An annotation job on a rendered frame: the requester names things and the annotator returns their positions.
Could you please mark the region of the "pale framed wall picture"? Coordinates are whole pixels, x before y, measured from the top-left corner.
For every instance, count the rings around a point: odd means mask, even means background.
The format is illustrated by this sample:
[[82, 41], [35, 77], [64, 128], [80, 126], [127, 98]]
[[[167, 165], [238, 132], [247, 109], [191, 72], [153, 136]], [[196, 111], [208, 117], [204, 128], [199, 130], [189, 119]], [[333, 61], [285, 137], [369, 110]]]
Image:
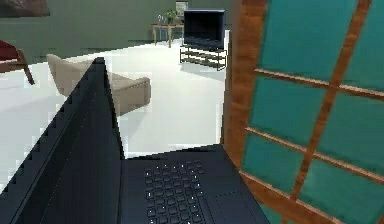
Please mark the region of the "pale framed wall picture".
[[178, 16], [183, 16], [184, 11], [188, 9], [188, 2], [187, 1], [176, 1], [175, 2], [175, 9]]

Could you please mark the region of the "black laptop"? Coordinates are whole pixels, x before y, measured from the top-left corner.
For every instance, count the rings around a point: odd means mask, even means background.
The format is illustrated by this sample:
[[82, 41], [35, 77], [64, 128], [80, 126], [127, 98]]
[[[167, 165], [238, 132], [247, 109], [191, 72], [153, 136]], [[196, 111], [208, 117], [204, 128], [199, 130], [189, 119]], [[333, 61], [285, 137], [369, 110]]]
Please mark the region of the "black laptop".
[[0, 193], [0, 224], [270, 224], [220, 144], [125, 158], [96, 58]]

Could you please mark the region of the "wooden side table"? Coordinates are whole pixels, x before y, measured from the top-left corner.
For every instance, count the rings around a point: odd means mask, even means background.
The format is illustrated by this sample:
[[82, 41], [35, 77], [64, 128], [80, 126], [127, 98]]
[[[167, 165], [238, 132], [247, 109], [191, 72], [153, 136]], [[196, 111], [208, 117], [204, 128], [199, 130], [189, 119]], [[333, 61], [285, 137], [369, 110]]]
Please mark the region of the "wooden side table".
[[172, 41], [173, 41], [173, 30], [180, 28], [181, 30], [184, 30], [184, 25], [183, 24], [152, 24], [152, 34], [153, 34], [153, 42], [154, 45], [157, 45], [157, 29], [162, 29], [164, 28], [167, 33], [167, 41], [168, 41], [168, 47], [172, 46]]

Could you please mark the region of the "dark framed wall picture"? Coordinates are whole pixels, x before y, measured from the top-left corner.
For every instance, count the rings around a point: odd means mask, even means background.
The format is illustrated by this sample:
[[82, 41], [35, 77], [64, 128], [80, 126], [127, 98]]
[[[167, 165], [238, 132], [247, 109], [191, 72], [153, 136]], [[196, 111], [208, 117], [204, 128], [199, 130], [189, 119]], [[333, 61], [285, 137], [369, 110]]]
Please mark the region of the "dark framed wall picture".
[[47, 0], [0, 0], [0, 18], [49, 16]]

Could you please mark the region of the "black television set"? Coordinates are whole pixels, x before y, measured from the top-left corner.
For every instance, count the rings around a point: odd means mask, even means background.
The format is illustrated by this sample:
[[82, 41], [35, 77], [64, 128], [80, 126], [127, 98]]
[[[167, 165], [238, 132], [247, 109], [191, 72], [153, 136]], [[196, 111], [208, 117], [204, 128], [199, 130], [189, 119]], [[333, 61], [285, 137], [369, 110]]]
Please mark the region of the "black television set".
[[207, 50], [224, 48], [225, 11], [192, 9], [184, 12], [184, 43]]

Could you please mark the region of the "wooden teal panel door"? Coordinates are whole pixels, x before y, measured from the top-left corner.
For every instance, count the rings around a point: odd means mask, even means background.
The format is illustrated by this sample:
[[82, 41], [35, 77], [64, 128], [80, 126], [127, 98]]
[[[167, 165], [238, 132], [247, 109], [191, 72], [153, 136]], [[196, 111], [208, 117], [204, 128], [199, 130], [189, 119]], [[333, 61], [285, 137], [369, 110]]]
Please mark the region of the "wooden teal panel door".
[[384, 224], [384, 0], [233, 0], [225, 147], [270, 224]]

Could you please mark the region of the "green house plant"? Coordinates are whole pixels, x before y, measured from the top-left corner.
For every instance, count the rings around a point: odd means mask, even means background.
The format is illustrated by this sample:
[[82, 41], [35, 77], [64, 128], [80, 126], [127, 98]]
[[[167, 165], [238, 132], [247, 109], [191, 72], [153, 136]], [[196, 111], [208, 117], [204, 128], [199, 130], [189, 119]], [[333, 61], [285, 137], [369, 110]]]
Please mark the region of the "green house plant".
[[177, 18], [177, 11], [175, 9], [167, 9], [164, 12], [164, 16], [167, 19], [167, 23], [172, 24], [174, 20]]

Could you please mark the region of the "red wooden chair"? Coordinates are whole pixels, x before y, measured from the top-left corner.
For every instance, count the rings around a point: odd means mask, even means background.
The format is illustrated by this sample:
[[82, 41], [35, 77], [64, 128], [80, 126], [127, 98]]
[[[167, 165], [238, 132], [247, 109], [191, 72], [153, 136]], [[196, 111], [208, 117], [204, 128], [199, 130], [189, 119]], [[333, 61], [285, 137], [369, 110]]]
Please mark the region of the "red wooden chair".
[[0, 40], [0, 73], [23, 69], [30, 85], [35, 81], [21, 49]]

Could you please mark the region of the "dark metal television stand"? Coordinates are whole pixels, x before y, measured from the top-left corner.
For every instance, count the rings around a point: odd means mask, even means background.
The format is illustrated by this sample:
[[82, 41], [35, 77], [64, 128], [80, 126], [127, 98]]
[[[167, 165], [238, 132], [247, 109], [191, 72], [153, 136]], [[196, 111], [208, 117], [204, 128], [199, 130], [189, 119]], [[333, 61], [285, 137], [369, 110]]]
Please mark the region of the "dark metal television stand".
[[207, 66], [221, 71], [227, 67], [227, 55], [228, 52], [225, 49], [203, 49], [182, 45], [179, 49], [179, 62]]

